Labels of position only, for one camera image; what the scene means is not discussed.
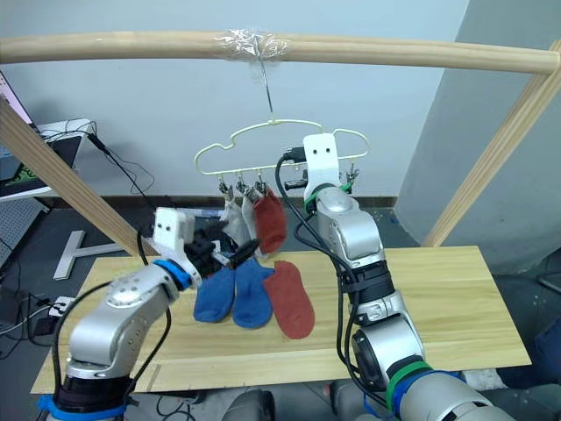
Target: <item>white cable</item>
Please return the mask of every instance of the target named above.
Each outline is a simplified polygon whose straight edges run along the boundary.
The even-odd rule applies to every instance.
[[[25,323],[27,320],[34,318],[35,316],[37,316],[41,311],[45,311],[45,310],[49,310],[51,308],[50,305],[46,305],[45,307],[41,307],[40,309],[34,311],[31,315],[29,315],[28,317],[24,318],[24,320],[22,320],[21,322],[19,322],[17,325],[12,326],[10,329],[6,329],[5,331],[1,331],[0,332],[0,336],[6,334],[6,333],[10,333],[13,330],[16,330],[19,326],[21,326],[23,323]]]

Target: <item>wooden frame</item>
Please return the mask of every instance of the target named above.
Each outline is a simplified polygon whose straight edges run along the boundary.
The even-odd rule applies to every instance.
[[[30,61],[232,59],[227,32],[106,32],[0,39],[0,64]],[[456,42],[276,33],[279,61],[472,68],[535,74],[433,226],[424,246],[440,246],[561,88],[561,41],[550,50]],[[91,191],[0,101],[0,139],[102,232],[136,253],[134,230]]]

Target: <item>power strip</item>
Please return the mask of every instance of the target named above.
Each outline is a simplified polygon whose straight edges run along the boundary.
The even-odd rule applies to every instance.
[[[56,318],[61,318],[66,312],[68,306],[74,301],[71,296],[59,296],[53,303],[56,307],[51,307],[49,310],[49,316],[54,316]]]

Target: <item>wooden table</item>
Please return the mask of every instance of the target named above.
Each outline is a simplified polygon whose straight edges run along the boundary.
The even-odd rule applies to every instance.
[[[279,253],[274,259],[292,261],[301,271],[316,313],[316,326],[310,336],[302,340],[288,339],[274,317],[256,330],[236,326],[230,316],[213,325],[195,322],[192,317],[195,292],[187,291],[173,305],[172,330],[137,391],[211,389],[347,377],[335,351],[337,284],[330,262],[318,252]],[[432,367],[459,370],[530,364],[476,246],[389,249],[387,261]],[[272,267],[273,260],[263,264]],[[141,266],[140,259],[133,257],[97,259],[82,291]],[[84,300],[68,319],[60,337],[63,370],[72,326],[97,306],[102,296],[100,291]],[[160,338],[163,326],[164,318],[154,324],[137,367]],[[53,368],[49,355],[32,393],[52,391]]]

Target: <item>white wall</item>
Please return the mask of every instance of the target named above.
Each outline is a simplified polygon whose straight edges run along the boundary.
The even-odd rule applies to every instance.
[[[467,3],[0,0],[0,36],[245,27],[454,40]],[[245,63],[83,61],[5,65],[2,70],[36,123],[96,120],[108,146],[154,173],[152,195],[217,195],[216,178],[199,175],[193,155],[268,118],[265,90],[252,79],[255,69]],[[366,133],[373,151],[359,163],[356,193],[397,196],[442,73],[434,68],[281,63],[269,70],[269,81],[277,118],[311,119],[329,129]],[[226,169],[274,163],[306,133],[294,128],[263,131],[248,137],[235,153],[217,153],[207,165]],[[357,150],[358,142],[341,139],[340,152]],[[249,152],[258,159],[252,161]],[[103,195],[129,194],[123,176],[105,171],[106,166],[97,170],[100,159],[95,153],[78,158],[86,181]],[[273,177],[267,174],[266,179]]]
[[[561,38],[560,22],[558,0],[472,0],[458,41],[548,49]],[[528,80],[514,73],[444,72],[396,206],[415,239],[428,234]],[[557,94],[446,246],[478,245],[497,274],[523,271],[561,247],[560,119]]]

